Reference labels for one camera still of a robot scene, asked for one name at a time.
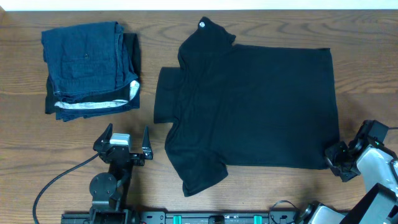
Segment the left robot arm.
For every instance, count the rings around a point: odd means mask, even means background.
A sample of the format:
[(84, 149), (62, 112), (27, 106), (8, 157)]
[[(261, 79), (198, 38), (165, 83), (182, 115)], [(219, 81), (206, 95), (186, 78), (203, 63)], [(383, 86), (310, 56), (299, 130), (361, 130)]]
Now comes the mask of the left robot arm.
[(109, 165), (107, 172), (93, 177), (90, 194), (93, 197), (89, 224), (137, 224), (140, 215), (128, 208), (126, 199), (131, 184), (134, 166), (144, 166), (154, 155), (150, 145), (149, 129), (144, 128), (142, 153), (131, 152), (131, 136), (113, 133), (109, 124), (102, 135), (94, 142), (93, 150)]

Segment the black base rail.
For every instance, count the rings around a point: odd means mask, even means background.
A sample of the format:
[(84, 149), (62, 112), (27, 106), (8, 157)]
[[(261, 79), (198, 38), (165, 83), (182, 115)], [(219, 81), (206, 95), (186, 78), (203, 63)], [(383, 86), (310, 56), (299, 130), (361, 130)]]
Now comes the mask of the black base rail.
[(61, 224), (288, 224), (293, 223), (295, 212), (271, 213), (67, 213)]

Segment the black t-shirt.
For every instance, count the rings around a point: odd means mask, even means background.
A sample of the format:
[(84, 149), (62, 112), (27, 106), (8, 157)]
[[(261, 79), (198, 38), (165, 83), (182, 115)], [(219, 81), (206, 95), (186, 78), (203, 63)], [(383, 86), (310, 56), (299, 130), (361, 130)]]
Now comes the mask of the black t-shirt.
[(167, 156), (183, 194), (198, 194), (228, 166), (326, 169), (340, 138), (330, 49), (260, 47), (207, 17), (160, 70), (154, 123), (169, 123)]

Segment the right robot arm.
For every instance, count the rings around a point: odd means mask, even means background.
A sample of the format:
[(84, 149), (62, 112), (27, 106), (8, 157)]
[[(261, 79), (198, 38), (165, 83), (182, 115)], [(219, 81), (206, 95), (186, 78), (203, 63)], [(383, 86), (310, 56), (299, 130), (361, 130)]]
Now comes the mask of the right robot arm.
[(363, 121), (354, 139), (325, 150), (332, 173), (347, 182), (362, 176), (366, 195), (346, 214), (320, 202), (310, 203), (295, 223), (397, 224), (397, 154), (384, 145), (393, 129), (376, 120)]

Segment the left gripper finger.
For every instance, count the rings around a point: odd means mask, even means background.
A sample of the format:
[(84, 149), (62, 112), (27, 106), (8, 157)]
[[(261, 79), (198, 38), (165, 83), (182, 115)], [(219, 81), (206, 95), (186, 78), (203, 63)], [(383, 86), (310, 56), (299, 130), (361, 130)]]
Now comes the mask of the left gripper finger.
[(100, 137), (94, 142), (93, 150), (96, 152), (102, 152), (104, 148), (109, 145), (111, 136), (113, 134), (113, 124), (109, 123), (108, 127), (100, 135)]
[(153, 151), (149, 139), (149, 127), (145, 126), (142, 139), (142, 151), (146, 160), (153, 160)]

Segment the folded black garment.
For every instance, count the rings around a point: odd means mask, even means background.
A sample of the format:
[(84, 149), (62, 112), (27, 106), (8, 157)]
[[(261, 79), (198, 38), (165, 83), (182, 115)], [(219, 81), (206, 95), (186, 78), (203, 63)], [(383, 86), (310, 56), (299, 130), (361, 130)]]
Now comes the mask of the folded black garment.
[(141, 51), (137, 34), (124, 34), (124, 43), (126, 44), (134, 71), (138, 76), (136, 80), (120, 90), (87, 96), (68, 103), (60, 100), (54, 95), (48, 75), (46, 83), (47, 96), (45, 99), (45, 113), (54, 114), (57, 119), (67, 122), (77, 118), (90, 118), (138, 109), (140, 107), (139, 75), (141, 72)]

